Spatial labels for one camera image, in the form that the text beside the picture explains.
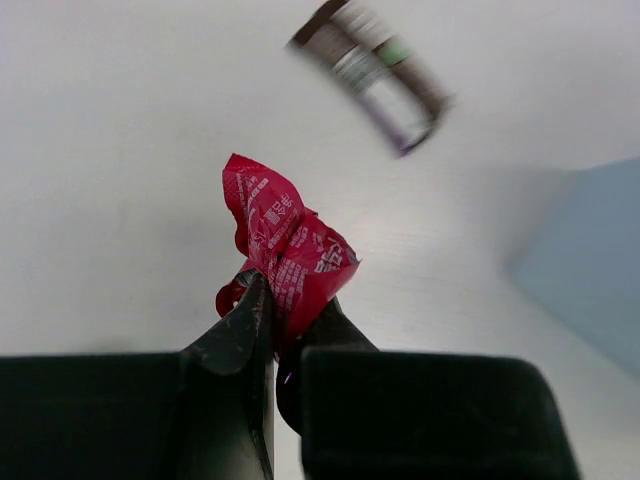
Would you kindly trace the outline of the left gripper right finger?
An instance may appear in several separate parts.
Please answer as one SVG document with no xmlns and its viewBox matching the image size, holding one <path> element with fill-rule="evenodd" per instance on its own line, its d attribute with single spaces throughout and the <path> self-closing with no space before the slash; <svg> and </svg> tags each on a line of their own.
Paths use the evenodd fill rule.
<svg viewBox="0 0 640 480">
<path fill-rule="evenodd" d="M 300 361 L 309 479 L 576 479 L 553 391 L 512 357 L 378 350 L 330 302 Z"/>
</svg>

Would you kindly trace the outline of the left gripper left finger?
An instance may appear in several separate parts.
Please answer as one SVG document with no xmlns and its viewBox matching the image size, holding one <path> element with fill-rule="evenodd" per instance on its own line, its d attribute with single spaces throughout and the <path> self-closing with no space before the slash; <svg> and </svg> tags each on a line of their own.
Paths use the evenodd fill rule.
<svg viewBox="0 0 640 480">
<path fill-rule="evenodd" d="M 5 356 L 5 479 L 270 479 L 273 301 L 255 275 L 185 349 Z"/>
</svg>

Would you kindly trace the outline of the red snack packet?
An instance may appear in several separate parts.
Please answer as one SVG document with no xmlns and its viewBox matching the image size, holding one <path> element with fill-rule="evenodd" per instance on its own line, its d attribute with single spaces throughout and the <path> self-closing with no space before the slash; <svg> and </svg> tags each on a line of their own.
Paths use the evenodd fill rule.
<svg viewBox="0 0 640 480">
<path fill-rule="evenodd" d="M 275 300 L 274 350 L 278 359 L 311 326 L 359 266 L 348 242 L 306 207 L 285 177 L 232 154 L 222 172 L 226 206 L 236 221 L 235 244 L 246 261 L 216 295 L 229 313 L 260 274 Z"/>
</svg>

